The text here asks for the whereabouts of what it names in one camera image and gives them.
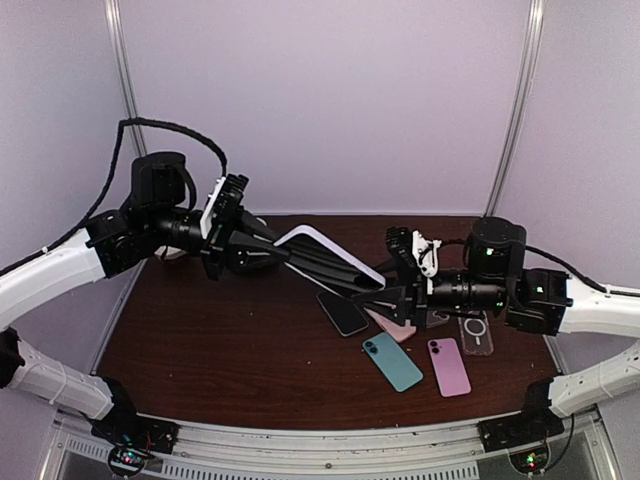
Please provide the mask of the clear phone case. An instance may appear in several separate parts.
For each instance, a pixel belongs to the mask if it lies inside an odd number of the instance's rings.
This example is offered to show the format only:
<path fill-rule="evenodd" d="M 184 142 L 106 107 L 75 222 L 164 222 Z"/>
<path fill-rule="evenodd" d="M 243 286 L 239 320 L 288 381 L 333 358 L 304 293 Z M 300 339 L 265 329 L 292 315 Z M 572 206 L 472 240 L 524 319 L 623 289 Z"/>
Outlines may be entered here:
<path fill-rule="evenodd" d="M 443 311 L 428 310 L 426 313 L 425 326 L 427 329 L 436 328 L 438 326 L 446 324 L 450 319 L 450 316 Z"/>

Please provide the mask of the black phone white case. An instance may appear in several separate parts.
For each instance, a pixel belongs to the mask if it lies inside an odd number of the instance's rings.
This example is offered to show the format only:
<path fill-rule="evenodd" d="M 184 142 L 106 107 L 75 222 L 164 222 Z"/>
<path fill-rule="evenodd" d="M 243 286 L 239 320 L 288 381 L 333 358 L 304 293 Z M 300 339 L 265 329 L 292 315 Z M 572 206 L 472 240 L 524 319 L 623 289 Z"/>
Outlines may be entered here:
<path fill-rule="evenodd" d="M 406 392 L 423 380 L 422 371 L 388 333 L 365 340 L 362 347 L 396 392 Z"/>
<path fill-rule="evenodd" d="M 289 253 L 288 268 L 332 294 L 351 298 L 386 287 L 382 274 L 311 225 L 296 226 L 273 245 Z"/>

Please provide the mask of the pink white phone case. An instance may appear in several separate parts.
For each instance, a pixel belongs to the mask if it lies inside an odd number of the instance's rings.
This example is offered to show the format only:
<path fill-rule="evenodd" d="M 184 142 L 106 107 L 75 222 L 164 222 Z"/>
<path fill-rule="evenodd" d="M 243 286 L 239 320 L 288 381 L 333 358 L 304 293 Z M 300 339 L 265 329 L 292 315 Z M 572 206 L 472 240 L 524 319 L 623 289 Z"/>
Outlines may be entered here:
<path fill-rule="evenodd" d="M 410 339 L 417 332 L 417 328 L 413 325 L 400 326 L 373 310 L 366 309 L 365 312 L 385 333 L 389 334 L 397 343 L 402 343 Z"/>

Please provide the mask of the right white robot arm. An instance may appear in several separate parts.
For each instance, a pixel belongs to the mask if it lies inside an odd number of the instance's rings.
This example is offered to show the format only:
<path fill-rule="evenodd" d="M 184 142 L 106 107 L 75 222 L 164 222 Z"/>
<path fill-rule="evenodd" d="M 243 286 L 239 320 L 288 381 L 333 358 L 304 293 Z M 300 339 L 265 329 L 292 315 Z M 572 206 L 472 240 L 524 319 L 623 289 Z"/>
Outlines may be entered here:
<path fill-rule="evenodd" d="M 500 217 L 482 217 L 461 239 L 463 267 L 438 266 L 447 241 L 390 228 L 386 246 L 396 277 L 384 289 L 355 296 L 398 324 L 423 329 L 437 311 L 464 317 L 490 311 L 507 326 L 544 336 L 598 333 L 639 337 L 639 292 L 599 284 L 564 260 L 528 245 L 526 230 Z"/>

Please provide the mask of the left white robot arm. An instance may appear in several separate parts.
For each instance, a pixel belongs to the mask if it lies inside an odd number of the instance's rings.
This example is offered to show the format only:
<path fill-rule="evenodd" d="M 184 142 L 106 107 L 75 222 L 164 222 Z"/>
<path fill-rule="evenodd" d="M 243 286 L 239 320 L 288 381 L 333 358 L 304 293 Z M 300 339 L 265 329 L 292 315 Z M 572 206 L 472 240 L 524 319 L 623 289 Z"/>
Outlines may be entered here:
<path fill-rule="evenodd" d="M 289 259 L 275 233 L 241 202 L 243 175 L 219 178 L 205 207 L 178 152 L 156 152 L 133 161 L 131 191 L 123 205 L 82 222 L 61 245 L 1 277 L 1 385 L 22 389 L 75 409 L 123 444 L 137 442 L 144 424 L 114 381 L 83 374 L 34 349 L 12 323 L 77 287 L 115 277 L 163 247 L 201 258 L 208 278 L 223 270 L 246 271 Z"/>

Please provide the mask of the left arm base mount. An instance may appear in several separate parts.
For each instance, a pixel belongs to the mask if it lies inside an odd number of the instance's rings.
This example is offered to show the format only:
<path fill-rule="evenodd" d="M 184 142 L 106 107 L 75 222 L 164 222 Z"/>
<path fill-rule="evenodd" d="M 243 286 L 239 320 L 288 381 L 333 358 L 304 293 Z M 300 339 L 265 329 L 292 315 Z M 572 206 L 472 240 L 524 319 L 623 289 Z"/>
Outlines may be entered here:
<path fill-rule="evenodd" d="M 91 434 L 112 445 L 107 457 L 111 472 L 117 478 L 129 479 L 155 458 L 154 453 L 173 452 L 179 426 L 140 415 L 120 382 L 108 377 L 100 380 L 108 386 L 113 406 L 100 420 L 87 418 Z"/>

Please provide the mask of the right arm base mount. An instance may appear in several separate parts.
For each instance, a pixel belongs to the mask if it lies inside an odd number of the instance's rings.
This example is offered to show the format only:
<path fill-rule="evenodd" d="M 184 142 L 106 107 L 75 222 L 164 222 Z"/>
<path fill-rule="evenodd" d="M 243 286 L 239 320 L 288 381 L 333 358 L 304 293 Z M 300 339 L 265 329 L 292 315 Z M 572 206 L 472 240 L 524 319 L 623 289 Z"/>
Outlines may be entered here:
<path fill-rule="evenodd" d="M 549 399 L 552 378 L 528 386 L 521 411 L 480 421 L 478 431 L 486 453 L 540 443 L 530 451 L 510 455 L 512 466 L 528 476 L 543 475 L 553 465 L 548 440 L 565 431 L 563 420 L 555 415 Z"/>

